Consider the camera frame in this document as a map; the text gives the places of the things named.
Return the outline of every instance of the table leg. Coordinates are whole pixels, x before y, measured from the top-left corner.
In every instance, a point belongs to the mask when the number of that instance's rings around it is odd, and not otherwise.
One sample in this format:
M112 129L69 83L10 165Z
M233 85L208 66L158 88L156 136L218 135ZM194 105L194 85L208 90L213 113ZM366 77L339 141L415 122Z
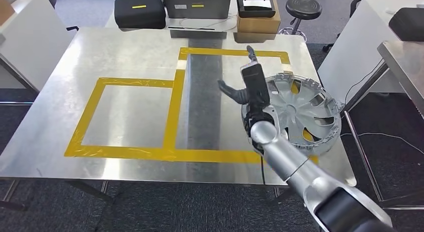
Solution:
M379 205L383 207L384 209L386 207L395 207L399 205L405 205L405 204L408 204L408 202L413 201L415 199L421 199L423 196L424 196L424 190L421 190L421 191L411 193L409 195L398 196L391 199L382 200Z
M384 207L385 210L401 210L401 211L405 211L405 210L424 210L424 206L392 206L392 207Z
M32 106L32 102L0 101L0 106Z
M26 211L28 209L28 207L26 207L24 204L10 202L12 195L14 194L16 188L18 187L18 184L19 184L19 181L12 181L12 184L7 190L6 195L4 196L3 200L0 201L1 208L6 208L9 210L14 210L14 211Z
M97 198L100 198L106 202L113 202L114 199L111 196L108 196L106 194L106 188L108 187L108 183L105 181L103 182L103 185L101 187L102 191L97 190L96 188L82 182L82 181L65 181L66 183L70 184L71 186L78 188L82 191L84 191L85 193L88 193L92 196L95 196Z
M383 200L382 193L380 191L379 185L377 184L377 180L374 176L374 173L371 169L371 165L368 161L368 158L365 154L364 148L362 147L361 141L359 140L359 136L355 130L354 123L352 122L351 116L348 111L344 111L344 115L346 116L347 123L349 124L350 131L352 132L353 138L355 140L355 144L359 150L360 156L362 158L363 165L365 166L366 173L368 174L369 180L371 181L372 187L374 189L375 194L377 195L377 199L379 202Z
M377 80L388 70L388 68L389 67L387 66L386 62L383 62L383 64L377 68L374 74L369 77L369 79L363 84L363 86L358 90L358 92L355 93L352 99L346 102L343 111L350 111L368 92L372 85L374 85L374 83L377 82Z
M276 202L277 204L281 204L284 202L284 200L292 196L294 193L293 193L293 190L290 188L282 189L279 187L274 187L274 194L275 194L275 199L273 200L273 202Z

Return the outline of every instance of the cardboard box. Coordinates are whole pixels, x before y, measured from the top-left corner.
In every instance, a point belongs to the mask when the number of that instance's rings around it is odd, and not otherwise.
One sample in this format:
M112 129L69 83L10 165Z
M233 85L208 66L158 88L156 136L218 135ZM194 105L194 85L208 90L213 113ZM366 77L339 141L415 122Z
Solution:
M277 5L277 0L272 0L275 8L275 15L269 17L248 17L242 18L237 15L237 32L252 32L276 34L278 32L281 18Z
M15 10L8 0L0 0L0 26L13 15Z

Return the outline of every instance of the black case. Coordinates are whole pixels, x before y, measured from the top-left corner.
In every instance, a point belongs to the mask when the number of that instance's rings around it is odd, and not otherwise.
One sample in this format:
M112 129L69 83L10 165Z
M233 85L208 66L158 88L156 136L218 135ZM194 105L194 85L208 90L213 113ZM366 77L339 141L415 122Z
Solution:
M162 0L115 0L115 22L120 28L163 29L165 17Z
M276 14L273 0L271 2L271 10L261 10L261 8L250 7L251 10L247 10L245 7L244 0L237 0L238 16L242 18L246 17L273 17Z
M388 25L402 41L424 41L424 8L401 8Z

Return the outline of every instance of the gray case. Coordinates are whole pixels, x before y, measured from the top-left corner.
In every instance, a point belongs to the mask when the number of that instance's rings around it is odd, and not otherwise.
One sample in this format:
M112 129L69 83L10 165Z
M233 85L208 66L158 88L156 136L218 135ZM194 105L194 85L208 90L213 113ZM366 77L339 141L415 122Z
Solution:
M169 18L226 19L230 0L164 0Z

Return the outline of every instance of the stool seat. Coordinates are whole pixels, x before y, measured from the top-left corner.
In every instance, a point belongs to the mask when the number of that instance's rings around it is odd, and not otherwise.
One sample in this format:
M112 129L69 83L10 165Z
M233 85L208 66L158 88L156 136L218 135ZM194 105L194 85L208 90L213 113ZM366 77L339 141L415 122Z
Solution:
M287 0L287 12L302 20L312 20L321 15L323 8L315 0Z

